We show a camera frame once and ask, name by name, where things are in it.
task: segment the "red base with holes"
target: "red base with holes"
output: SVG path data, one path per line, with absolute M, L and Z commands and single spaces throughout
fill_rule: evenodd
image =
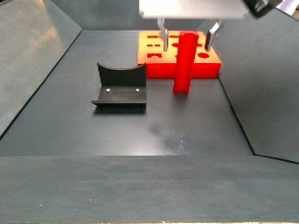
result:
M 205 50 L 206 36 L 198 32 L 199 41 L 191 68 L 194 79 L 217 79 L 221 71 L 221 58 L 214 49 Z M 179 46 L 179 31 L 170 31 L 169 51 L 165 52 L 165 43 L 159 38 L 159 31 L 139 32 L 138 65 L 147 64 L 149 79 L 174 79 Z

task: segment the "black holder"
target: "black holder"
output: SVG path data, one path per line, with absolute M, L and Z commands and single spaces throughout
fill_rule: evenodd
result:
M 260 9 L 258 6 L 264 3 L 264 0 L 244 1 L 248 4 L 250 11 L 257 18 L 262 18 L 284 2 L 284 0 L 269 0 L 268 4 Z
M 146 65 L 115 69 L 98 64 L 102 89 L 97 101 L 98 106 L 146 107 Z

